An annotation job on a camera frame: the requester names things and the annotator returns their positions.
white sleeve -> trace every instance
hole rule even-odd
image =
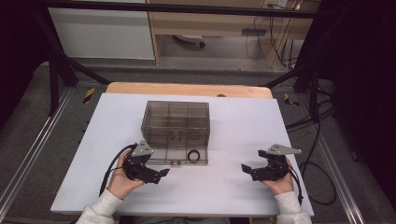
[[[279,224],[308,224],[311,222],[311,217],[301,210],[298,203],[297,196],[294,191],[278,194],[275,196],[277,205],[280,210],[280,215],[277,216],[277,223]]]
[[[121,203],[121,199],[105,189],[95,204],[85,206],[77,224],[113,224],[113,213]]]

black ring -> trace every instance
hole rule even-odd
[[[195,161],[192,161],[191,158],[190,158],[190,155],[191,155],[192,152],[195,152],[195,153],[198,154],[198,158],[197,158]],[[201,154],[199,154],[199,151],[197,151],[197,150],[195,150],[195,149],[194,149],[194,150],[191,150],[191,151],[189,152],[189,154],[187,154],[187,159],[189,159],[189,161],[191,161],[191,162],[197,162],[200,158],[201,158]]]

clear container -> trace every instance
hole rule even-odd
[[[141,129],[148,164],[208,164],[209,103],[148,101]]]

white table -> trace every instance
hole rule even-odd
[[[290,146],[276,100],[117,93],[102,95],[52,212],[77,214],[87,203],[96,202],[113,158],[123,147],[142,139],[140,127],[148,100],[209,103],[209,164],[151,165],[158,171],[170,168],[170,172],[158,185],[147,184],[133,191],[117,214],[268,217],[279,213],[271,190],[253,182],[241,169],[241,163],[252,168],[266,165],[266,160],[258,156],[259,149],[267,149],[273,143]],[[294,156],[288,157],[300,175]],[[304,183],[301,185],[302,208],[313,216]]]

hand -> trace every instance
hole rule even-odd
[[[288,158],[286,158],[286,161],[287,161],[288,165],[291,167],[291,163]],[[289,174],[289,173],[287,173],[281,179],[278,179],[275,181],[263,180],[263,181],[261,181],[261,183],[263,183],[265,186],[268,186],[275,195],[294,191],[293,179],[291,177],[291,174]]]
[[[117,167],[122,167],[125,157],[131,149],[125,150],[120,156],[117,162]],[[111,176],[110,184],[108,185],[108,191],[114,194],[119,199],[124,199],[132,190],[144,185],[145,182],[142,180],[130,180],[124,173],[122,168],[113,171]]]

